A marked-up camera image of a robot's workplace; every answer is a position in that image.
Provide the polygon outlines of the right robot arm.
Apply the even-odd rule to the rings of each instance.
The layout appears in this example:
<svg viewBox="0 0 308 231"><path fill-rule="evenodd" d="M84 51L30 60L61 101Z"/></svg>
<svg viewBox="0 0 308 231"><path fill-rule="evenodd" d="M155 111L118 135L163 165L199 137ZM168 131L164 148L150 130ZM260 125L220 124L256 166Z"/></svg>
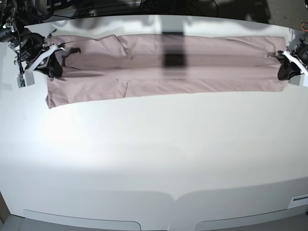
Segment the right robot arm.
<svg viewBox="0 0 308 231"><path fill-rule="evenodd" d="M18 65L17 80L24 87L30 84L33 72L39 71L51 78L61 77L62 66L55 53L64 49L62 45L53 45L47 38L31 32L26 25L42 23L56 10L65 9L75 2L73 0L48 0L48 13L42 14L32 9L26 0L2 0L0 2L0 41L16 54Z"/></svg>

